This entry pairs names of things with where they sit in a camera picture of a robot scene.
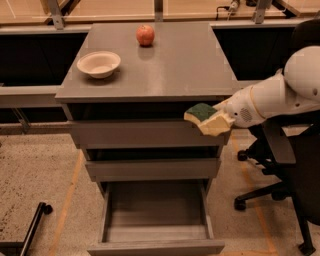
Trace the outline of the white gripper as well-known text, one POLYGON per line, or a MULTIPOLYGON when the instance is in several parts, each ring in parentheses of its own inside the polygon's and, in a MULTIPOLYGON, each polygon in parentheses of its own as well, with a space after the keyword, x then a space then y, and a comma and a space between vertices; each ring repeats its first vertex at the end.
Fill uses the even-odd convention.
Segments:
POLYGON ((218 136, 228 132, 233 123, 235 126, 248 128, 265 121, 254 104, 252 87, 237 91, 213 108, 218 112, 198 125, 203 135, 218 136))

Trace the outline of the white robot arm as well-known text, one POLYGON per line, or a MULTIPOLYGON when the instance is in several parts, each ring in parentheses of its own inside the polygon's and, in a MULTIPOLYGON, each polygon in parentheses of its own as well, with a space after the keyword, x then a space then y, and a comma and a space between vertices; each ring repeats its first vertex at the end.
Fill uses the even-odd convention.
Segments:
POLYGON ((204 135, 218 136, 233 126, 248 128, 280 115, 320 109, 320 47, 295 52, 282 71, 237 91, 215 105, 217 110, 198 127, 204 135))

